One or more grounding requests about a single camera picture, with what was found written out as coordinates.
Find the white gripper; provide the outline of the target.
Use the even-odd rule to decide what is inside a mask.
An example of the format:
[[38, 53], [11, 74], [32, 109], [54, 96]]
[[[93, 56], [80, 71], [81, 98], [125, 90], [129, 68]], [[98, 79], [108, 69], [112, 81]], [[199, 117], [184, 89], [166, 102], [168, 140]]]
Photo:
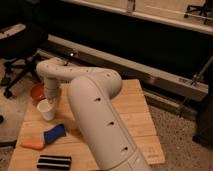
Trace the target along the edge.
[[48, 100], [48, 103], [55, 107], [57, 106], [57, 97], [60, 93], [60, 83], [57, 79], [45, 78], [44, 79], [44, 94]]

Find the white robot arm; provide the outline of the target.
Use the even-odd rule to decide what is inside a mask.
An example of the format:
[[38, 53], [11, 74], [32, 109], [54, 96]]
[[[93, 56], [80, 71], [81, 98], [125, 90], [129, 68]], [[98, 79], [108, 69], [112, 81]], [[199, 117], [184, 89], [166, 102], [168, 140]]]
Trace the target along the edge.
[[120, 74], [108, 68], [67, 66], [59, 58], [39, 62], [47, 99], [59, 94], [60, 82], [69, 83], [70, 109], [101, 171], [151, 171], [111, 99], [122, 89]]

